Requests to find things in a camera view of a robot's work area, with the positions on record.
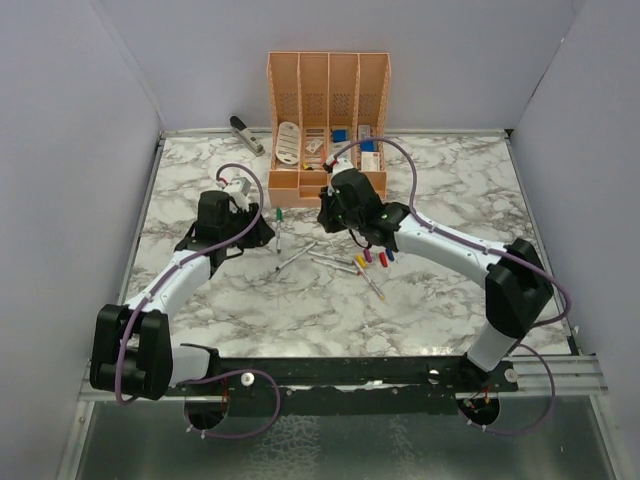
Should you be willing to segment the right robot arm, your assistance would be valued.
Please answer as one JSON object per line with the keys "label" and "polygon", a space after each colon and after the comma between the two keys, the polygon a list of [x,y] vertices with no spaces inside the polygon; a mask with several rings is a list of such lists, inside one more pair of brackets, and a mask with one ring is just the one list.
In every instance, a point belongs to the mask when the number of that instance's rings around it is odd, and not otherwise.
{"label": "right robot arm", "polygon": [[533,245],[520,238],[504,245],[439,226],[409,205],[382,201],[355,168],[332,175],[319,198],[318,222],[326,232],[356,231],[373,246],[425,258],[484,289],[486,324],[466,352],[459,378],[472,391],[491,384],[495,367],[553,295]]}

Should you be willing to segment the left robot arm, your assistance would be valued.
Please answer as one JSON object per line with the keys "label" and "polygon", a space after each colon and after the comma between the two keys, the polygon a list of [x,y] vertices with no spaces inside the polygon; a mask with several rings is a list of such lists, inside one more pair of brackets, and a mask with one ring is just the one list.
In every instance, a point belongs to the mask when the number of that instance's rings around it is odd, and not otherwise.
{"label": "left robot arm", "polygon": [[89,382],[125,402],[158,400],[172,386],[188,383],[206,395],[220,385],[216,350],[175,346],[170,323],[195,291],[227,260],[263,247],[274,237],[259,202],[242,192],[201,194],[197,216],[176,245],[169,264],[152,283],[122,305],[107,304],[97,315]]}

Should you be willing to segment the green capped white pen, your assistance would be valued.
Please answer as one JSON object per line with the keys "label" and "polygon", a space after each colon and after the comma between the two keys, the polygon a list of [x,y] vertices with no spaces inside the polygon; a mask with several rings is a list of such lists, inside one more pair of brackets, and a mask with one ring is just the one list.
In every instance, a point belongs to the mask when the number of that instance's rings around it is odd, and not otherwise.
{"label": "green capped white pen", "polygon": [[282,225],[283,225],[283,212],[280,207],[276,208],[276,228],[275,228],[275,241],[276,252],[278,254],[282,251]]}

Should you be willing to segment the blue pen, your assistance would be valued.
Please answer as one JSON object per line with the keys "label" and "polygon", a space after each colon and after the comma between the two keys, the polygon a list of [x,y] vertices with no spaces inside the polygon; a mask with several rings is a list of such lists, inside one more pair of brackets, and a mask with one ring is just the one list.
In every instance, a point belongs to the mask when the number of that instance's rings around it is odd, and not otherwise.
{"label": "blue pen", "polygon": [[313,241],[311,243],[309,243],[308,245],[306,245],[305,247],[303,247],[301,250],[299,250],[298,252],[296,252],[295,254],[293,254],[292,256],[290,256],[289,258],[287,258],[286,260],[284,260],[283,262],[281,262],[278,266],[276,266],[275,271],[276,272],[280,272],[283,269],[285,269],[288,265],[290,265],[291,263],[293,263],[294,261],[296,261],[298,258],[300,258],[301,256],[303,256],[304,254],[306,254],[307,252],[309,252],[314,246],[316,246],[317,242]]}

